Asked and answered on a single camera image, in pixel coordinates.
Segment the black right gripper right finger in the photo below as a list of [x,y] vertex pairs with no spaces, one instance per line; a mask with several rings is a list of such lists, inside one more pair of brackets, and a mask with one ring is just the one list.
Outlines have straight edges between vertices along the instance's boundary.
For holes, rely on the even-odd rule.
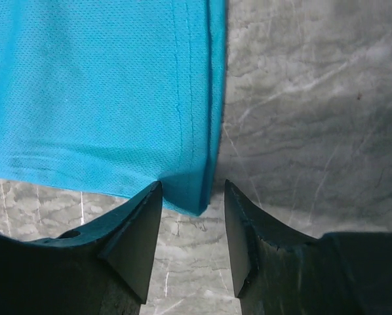
[[243,314],[392,314],[392,232],[305,235],[224,184],[233,289]]

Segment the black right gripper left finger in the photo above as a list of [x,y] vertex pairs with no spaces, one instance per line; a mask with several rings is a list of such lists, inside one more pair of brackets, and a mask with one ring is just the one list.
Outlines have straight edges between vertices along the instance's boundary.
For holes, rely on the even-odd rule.
[[0,314],[138,314],[147,301],[162,203],[156,181],[57,238],[0,234]]

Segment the teal t shirt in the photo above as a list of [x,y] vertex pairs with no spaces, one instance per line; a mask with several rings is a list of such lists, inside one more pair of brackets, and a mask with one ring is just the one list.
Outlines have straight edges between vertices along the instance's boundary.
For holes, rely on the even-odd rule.
[[225,1],[0,1],[0,179],[200,215],[218,154]]

